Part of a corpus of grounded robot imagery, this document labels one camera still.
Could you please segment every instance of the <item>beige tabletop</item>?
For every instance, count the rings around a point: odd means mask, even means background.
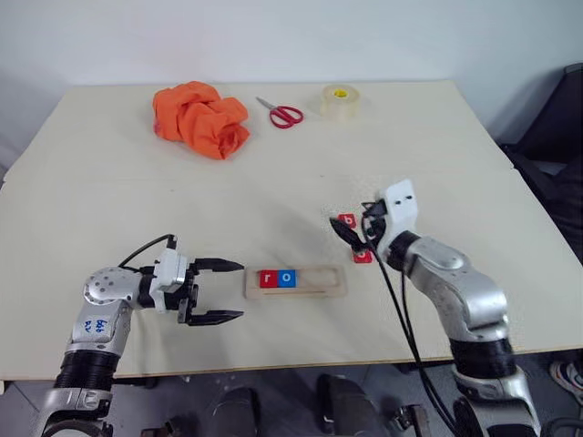
[[[414,182],[418,232],[505,289],[518,351],[580,347],[581,267],[453,83],[354,85],[362,108],[344,123],[317,115],[323,84],[217,86],[250,112],[250,140],[221,162],[152,133],[163,86],[71,89],[0,190],[0,379],[53,378],[86,276],[167,232],[192,259],[341,264],[348,295],[245,300],[242,272],[203,274],[201,311],[245,315],[189,328],[137,312],[118,375],[411,360],[378,267],[352,263],[327,222],[401,178]],[[255,96],[306,120],[276,129]],[[431,303],[409,296],[422,355],[448,357]]]

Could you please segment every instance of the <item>tape roll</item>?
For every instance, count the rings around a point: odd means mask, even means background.
[[[360,94],[349,85],[328,85],[322,91],[320,114],[330,120],[344,121],[358,112]]]

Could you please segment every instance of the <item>orange cloth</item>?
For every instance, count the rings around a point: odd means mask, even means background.
[[[240,125],[247,119],[247,108],[236,98],[221,99],[215,88],[202,82],[162,89],[152,105],[156,135],[184,141],[205,157],[226,159],[249,137]]]

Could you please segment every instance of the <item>black chair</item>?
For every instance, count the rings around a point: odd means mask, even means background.
[[[583,63],[564,71],[525,135],[501,148],[583,264]]]

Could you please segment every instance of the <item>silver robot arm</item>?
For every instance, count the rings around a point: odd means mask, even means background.
[[[134,310],[175,310],[178,323],[215,325],[236,319],[242,312],[211,310],[192,313],[200,270],[233,271],[243,266],[224,259],[195,259],[191,264],[176,251],[176,239],[154,266],[141,269],[110,267],[96,271],[83,287],[85,303],[66,346],[61,372],[46,396],[34,437],[111,437],[113,427],[102,421],[112,400],[111,385],[128,340]]]
[[[435,305],[454,356],[453,374],[464,398],[455,403],[460,433],[537,436],[540,424],[524,372],[508,341],[506,296],[469,258],[414,233],[417,204],[407,179],[363,203],[366,233],[380,258],[404,274]],[[353,250],[366,249],[353,231],[331,219]]]

